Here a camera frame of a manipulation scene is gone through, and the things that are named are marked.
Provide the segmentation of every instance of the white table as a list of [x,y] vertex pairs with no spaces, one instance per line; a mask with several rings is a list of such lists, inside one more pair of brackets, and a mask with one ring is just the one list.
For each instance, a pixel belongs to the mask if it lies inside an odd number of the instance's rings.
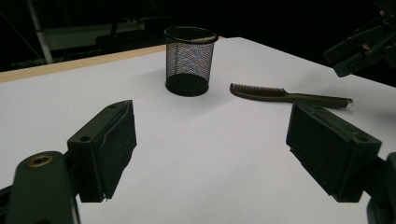
[[244,38],[215,44],[209,91],[182,97],[165,86],[165,52],[0,83],[0,189],[38,152],[66,141],[105,106],[133,100],[137,147],[113,198],[80,203],[84,224],[367,223],[370,196],[338,203],[286,144],[291,104],[250,101],[230,83],[348,97],[329,109],[396,146],[396,89]]

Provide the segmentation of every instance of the black mesh cup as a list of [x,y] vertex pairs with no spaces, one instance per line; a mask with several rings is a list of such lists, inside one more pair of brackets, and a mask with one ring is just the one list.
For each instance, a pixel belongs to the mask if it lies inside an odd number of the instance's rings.
[[166,89],[181,96],[202,95],[209,89],[213,49],[219,37],[190,26],[171,27],[166,37]]

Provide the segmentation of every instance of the dark background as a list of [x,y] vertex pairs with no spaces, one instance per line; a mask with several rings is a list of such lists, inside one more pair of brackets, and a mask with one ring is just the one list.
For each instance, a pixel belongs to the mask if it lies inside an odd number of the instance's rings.
[[[142,2],[130,0],[120,11],[116,2],[35,1],[43,29],[111,23],[115,12],[138,14],[147,10],[141,7]],[[169,10],[177,25],[207,28],[224,37],[241,36],[327,66],[331,65],[325,61],[324,51],[354,35],[355,29],[366,22],[379,17],[379,8],[368,0],[268,3],[253,0],[156,0],[155,4]],[[15,69],[12,64],[17,62],[37,59],[31,48],[42,56],[25,1],[0,0],[0,13],[0,71]],[[396,87],[394,71],[387,62],[369,66],[355,75]]]

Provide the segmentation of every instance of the comb teeth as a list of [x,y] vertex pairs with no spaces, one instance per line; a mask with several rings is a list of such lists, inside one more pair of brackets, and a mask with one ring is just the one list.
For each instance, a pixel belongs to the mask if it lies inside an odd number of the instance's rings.
[[231,91],[266,97],[281,97],[286,94],[285,90],[280,88],[256,87],[233,83],[231,84]]

